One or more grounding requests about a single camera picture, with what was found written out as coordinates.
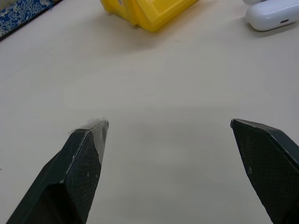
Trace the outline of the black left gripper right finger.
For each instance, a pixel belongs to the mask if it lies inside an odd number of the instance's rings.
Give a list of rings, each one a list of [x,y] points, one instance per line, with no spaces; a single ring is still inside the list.
[[[233,119],[247,177],[273,224],[299,224],[299,146],[283,131]]]

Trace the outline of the white earbuds case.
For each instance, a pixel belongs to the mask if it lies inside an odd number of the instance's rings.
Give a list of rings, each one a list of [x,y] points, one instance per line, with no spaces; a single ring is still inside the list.
[[[243,0],[249,8],[246,22],[257,31],[268,31],[299,21],[299,0]]]

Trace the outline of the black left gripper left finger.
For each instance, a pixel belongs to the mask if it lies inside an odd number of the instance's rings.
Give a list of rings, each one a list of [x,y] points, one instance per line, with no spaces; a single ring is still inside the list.
[[[100,179],[109,121],[73,130],[41,169],[6,224],[86,224]]]

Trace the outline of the blue floral patterned cloth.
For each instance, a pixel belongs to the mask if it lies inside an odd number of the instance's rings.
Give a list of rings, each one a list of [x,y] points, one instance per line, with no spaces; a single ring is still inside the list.
[[[16,0],[0,10],[0,42],[62,0]]]

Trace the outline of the yellow plastic bin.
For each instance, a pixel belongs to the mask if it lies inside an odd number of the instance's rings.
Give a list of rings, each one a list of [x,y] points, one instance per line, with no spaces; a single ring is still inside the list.
[[[100,0],[103,8],[133,26],[155,32],[198,0]]]

